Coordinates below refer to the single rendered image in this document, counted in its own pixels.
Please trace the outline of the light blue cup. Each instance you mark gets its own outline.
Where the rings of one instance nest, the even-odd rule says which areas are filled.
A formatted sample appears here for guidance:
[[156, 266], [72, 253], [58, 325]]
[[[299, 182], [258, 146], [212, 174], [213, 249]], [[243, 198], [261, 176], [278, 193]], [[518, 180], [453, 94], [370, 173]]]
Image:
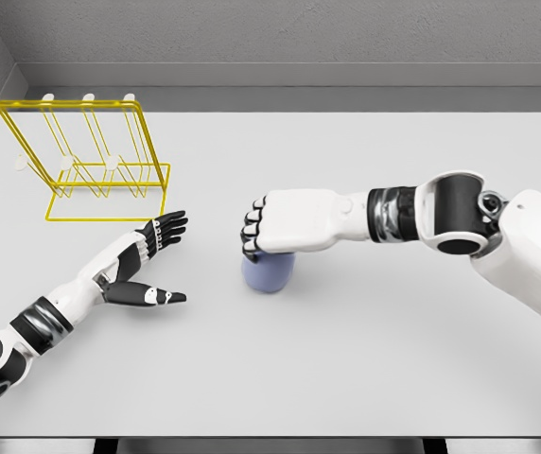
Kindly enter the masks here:
[[246, 284], [259, 292], [274, 293], [283, 289], [293, 273], [294, 253], [258, 253], [257, 260], [244, 257], [241, 272]]

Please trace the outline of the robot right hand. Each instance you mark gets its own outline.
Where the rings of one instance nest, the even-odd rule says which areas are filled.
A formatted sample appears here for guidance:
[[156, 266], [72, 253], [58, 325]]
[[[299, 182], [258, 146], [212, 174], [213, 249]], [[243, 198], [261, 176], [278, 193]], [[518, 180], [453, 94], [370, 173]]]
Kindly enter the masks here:
[[335, 245], [354, 203], [327, 189], [273, 190], [256, 200], [241, 229], [242, 253], [319, 252]]

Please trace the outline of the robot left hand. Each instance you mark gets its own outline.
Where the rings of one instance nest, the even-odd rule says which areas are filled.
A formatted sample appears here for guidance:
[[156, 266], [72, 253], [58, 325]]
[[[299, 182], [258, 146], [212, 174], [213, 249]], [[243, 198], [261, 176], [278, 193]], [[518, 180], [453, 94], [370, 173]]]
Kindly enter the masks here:
[[187, 222], [185, 211], [153, 218], [97, 254], [79, 275], [97, 285], [106, 303], [150, 307], [184, 302], [186, 296], [180, 292], [166, 291], [131, 279], [157, 253], [181, 241]]

